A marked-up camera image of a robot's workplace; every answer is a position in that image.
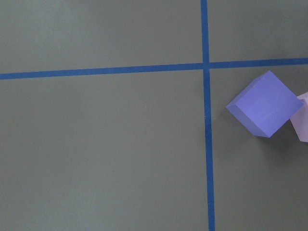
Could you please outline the purple foam block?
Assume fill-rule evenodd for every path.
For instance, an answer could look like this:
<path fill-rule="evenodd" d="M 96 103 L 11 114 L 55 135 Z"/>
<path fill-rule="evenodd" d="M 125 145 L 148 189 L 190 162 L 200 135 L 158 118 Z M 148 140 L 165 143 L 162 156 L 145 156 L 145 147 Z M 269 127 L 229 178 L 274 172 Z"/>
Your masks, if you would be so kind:
<path fill-rule="evenodd" d="M 254 136 L 270 138 L 303 103 L 271 71 L 254 79 L 227 106 Z"/>

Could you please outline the light pink foam block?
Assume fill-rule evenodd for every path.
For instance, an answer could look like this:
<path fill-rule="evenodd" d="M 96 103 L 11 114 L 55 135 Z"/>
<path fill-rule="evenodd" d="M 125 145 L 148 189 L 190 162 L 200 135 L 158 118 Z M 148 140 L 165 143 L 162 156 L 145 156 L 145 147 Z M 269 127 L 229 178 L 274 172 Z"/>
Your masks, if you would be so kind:
<path fill-rule="evenodd" d="M 291 117 L 291 123 L 300 141 L 308 142 L 308 93 L 298 96 L 303 106 Z"/>

